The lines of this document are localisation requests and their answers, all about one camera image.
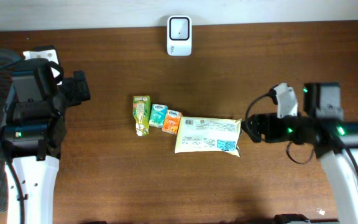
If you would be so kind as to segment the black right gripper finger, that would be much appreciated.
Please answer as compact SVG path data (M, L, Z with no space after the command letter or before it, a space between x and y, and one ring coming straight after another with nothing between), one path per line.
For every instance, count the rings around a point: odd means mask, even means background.
M260 137L256 135L250 128L248 128L245 124L241 124L242 130L248 135L252 142L260 142Z
M242 127L246 127L246 126L254 127L256 125L257 125L257 115L256 114L246 117L241 123Z

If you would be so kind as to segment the green juice carton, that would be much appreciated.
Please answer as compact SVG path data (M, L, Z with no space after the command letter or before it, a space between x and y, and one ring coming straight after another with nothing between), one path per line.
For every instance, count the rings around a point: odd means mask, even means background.
M136 134L140 137L149 133L149 118L151 112L151 100L149 95L134 96L133 116L135 119Z

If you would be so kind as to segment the orange tissue pack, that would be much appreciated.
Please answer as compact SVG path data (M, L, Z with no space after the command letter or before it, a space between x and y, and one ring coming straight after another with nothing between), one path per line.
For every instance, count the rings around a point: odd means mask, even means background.
M181 117L181 112L167 110L162 131L170 134L177 134Z

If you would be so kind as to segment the teal tissue pack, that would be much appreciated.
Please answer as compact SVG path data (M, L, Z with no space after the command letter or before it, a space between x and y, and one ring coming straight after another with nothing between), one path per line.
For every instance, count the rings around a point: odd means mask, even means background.
M153 104L150 112L149 125L155 128L162 128L167 109L167 105Z

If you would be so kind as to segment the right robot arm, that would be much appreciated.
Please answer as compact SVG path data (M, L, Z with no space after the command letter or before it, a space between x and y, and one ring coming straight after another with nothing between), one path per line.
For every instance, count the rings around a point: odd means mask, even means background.
M242 130L255 143L310 144L328 178L339 223L358 223L358 121L345 121L338 83L305 83L303 109L287 83L275 85L258 99L271 98L277 112L246 112Z

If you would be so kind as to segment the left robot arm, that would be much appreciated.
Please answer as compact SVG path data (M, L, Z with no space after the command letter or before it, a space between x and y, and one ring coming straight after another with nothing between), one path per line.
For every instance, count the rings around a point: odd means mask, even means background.
M66 78L46 58L21 60L12 71L0 128L8 183L8 223L52 223L55 182L66 136L69 107L90 100L84 71Z

